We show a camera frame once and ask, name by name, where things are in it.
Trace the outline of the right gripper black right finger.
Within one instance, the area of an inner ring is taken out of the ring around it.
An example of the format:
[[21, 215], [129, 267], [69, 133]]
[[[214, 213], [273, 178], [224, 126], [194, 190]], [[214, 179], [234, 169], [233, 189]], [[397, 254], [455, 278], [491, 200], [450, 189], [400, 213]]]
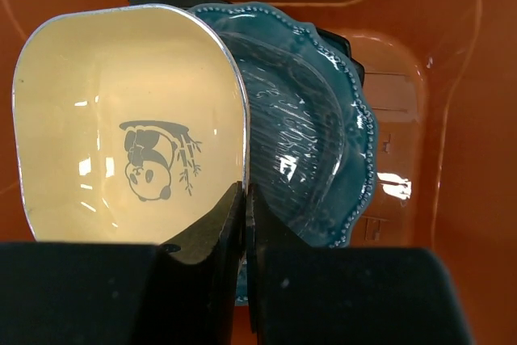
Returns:
[[312, 247], [246, 197], [247, 296], [261, 344], [471, 344], [447, 268], [423, 248]]

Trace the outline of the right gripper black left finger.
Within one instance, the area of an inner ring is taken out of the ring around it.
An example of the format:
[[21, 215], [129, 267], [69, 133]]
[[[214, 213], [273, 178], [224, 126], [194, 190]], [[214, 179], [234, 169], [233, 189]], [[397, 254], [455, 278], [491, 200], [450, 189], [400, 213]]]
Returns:
[[228, 344], [246, 196], [160, 245], [5, 242], [4, 344]]

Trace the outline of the teal scalloped round plate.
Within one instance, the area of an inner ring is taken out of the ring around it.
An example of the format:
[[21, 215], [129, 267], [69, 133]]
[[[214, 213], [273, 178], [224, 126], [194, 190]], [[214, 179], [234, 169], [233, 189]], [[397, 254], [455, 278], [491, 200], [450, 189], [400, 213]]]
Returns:
[[305, 59], [328, 82], [343, 115], [345, 146], [329, 191], [302, 235], [315, 247], [345, 247], [376, 184], [378, 124], [351, 60], [327, 44], [311, 23], [260, 2], [205, 3], [191, 8], [220, 38], [242, 33]]

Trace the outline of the small yellow square dish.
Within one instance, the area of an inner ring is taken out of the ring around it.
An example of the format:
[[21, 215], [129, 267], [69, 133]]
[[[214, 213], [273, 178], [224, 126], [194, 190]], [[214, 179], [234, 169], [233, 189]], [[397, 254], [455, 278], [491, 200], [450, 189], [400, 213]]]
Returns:
[[162, 4], [55, 16], [26, 40], [12, 111], [39, 242], [167, 242], [249, 181], [242, 75], [199, 17]]

